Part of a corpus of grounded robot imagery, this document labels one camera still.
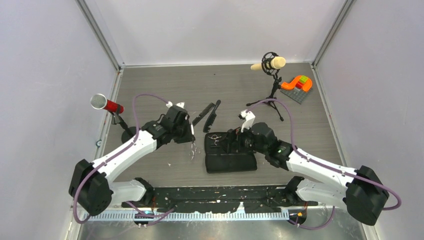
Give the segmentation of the black zip tool case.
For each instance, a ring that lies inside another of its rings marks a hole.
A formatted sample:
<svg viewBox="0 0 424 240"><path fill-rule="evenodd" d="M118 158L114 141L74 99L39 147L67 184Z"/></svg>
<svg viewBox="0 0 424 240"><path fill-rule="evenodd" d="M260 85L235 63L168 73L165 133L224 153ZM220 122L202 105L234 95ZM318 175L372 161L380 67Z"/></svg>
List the black zip tool case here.
<svg viewBox="0 0 424 240"><path fill-rule="evenodd" d="M253 152L225 152L220 145L211 147L210 135L219 135L222 138L224 132L206 133L204 138L205 168L209 174L234 173L256 171L257 160Z"/></svg>

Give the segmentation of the silver scissors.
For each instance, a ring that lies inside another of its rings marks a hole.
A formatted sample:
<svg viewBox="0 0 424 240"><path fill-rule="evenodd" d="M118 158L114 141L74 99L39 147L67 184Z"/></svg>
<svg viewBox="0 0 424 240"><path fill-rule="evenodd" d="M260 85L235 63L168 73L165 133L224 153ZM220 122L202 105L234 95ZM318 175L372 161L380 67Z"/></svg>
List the silver scissors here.
<svg viewBox="0 0 424 240"><path fill-rule="evenodd" d="M195 156L201 153L201 150L196 145L195 131L194 131L194 126L192 123L190 124L190 131L191 131L191 144L190 144L191 149L189 152L189 156L190 156L190 161L193 161Z"/></svg>
<svg viewBox="0 0 424 240"><path fill-rule="evenodd" d="M208 138L212 141L210 146L217 147L219 145L219 141L221 140L222 136L217 134L212 134L212 135L209 135Z"/></svg>

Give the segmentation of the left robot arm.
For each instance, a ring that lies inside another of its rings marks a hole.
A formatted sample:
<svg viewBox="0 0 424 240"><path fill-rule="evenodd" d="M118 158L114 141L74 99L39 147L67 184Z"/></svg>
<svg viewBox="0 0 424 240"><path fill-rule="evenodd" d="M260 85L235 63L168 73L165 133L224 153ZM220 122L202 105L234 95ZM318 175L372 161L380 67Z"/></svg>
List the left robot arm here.
<svg viewBox="0 0 424 240"><path fill-rule="evenodd" d="M136 202L148 207L154 199L154 188L143 178L116 182L116 178L142 157L174 141L192 142L195 138L185 103L168 104L160 121L149 121L138 135L110 152L88 162L79 161L74 169L69 194L74 204L82 206L90 216L97 216L111 205Z"/></svg>

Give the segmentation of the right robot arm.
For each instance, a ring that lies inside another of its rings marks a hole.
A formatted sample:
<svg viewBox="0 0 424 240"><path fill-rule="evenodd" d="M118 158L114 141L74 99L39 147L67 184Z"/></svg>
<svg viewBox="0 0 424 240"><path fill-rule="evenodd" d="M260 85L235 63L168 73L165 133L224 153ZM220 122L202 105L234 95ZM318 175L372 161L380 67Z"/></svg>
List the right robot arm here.
<svg viewBox="0 0 424 240"><path fill-rule="evenodd" d="M220 146L225 152L253 151L264 155L274 167L302 174L287 184L285 198L291 205L320 202L346 210L354 219L374 226L389 199L389 192L375 171L359 169L317 158L301 148L278 139L264 122L250 129L230 129Z"/></svg>

